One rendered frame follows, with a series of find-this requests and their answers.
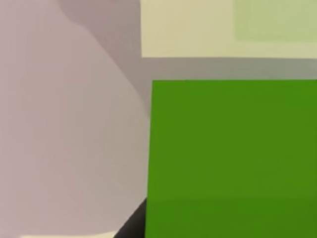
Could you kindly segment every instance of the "background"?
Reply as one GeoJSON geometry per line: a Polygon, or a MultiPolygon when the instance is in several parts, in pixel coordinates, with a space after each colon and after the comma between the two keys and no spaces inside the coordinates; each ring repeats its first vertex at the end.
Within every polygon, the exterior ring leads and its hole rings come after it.
{"type": "Polygon", "coordinates": [[[117,230],[146,196],[153,79],[314,79],[315,60],[142,59],[138,0],[0,0],[0,238],[117,230]]]}

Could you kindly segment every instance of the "yellow paper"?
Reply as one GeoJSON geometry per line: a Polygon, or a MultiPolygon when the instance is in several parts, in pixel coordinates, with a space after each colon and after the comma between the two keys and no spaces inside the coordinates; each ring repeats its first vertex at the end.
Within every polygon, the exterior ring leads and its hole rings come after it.
{"type": "Polygon", "coordinates": [[[20,238],[113,238],[116,232],[86,236],[21,236],[20,238]]]}
{"type": "Polygon", "coordinates": [[[286,2],[141,0],[142,55],[167,58],[317,58],[317,41],[313,33],[301,32],[305,26],[314,26],[311,21],[317,22],[317,14],[312,14],[317,12],[317,2],[290,0],[283,5],[286,2]],[[303,4],[300,8],[296,7],[299,3],[303,4]],[[288,8],[286,13],[280,11],[288,8]],[[245,25],[247,17],[252,23],[250,26],[245,25]],[[285,35],[275,39],[278,27],[287,30],[282,32],[285,35]]]}

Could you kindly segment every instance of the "pale green rectangle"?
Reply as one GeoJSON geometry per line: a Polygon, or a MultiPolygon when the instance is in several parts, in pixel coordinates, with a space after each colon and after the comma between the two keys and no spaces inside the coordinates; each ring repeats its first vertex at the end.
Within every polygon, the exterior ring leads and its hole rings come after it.
{"type": "Polygon", "coordinates": [[[235,0],[239,41],[317,42],[316,0],[235,0]]]}

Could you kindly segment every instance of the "dark object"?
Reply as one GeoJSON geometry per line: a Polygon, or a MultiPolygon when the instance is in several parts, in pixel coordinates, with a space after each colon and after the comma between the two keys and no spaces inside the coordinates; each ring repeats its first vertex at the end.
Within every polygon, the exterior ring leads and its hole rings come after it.
{"type": "Polygon", "coordinates": [[[145,199],[114,238],[145,238],[146,205],[145,199]]]}

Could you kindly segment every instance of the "green rectangle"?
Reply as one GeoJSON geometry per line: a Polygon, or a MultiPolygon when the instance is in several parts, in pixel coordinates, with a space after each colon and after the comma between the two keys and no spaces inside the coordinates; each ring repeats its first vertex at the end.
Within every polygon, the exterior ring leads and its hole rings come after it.
{"type": "Polygon", "coordinates": [[[240,41],[317,42],[317,1],[234,0],[240,41]]]}
{"type": "Polygon", "coordinates": [[[316,238],[316,86],[155,81],[146,238],[316,238]]]}

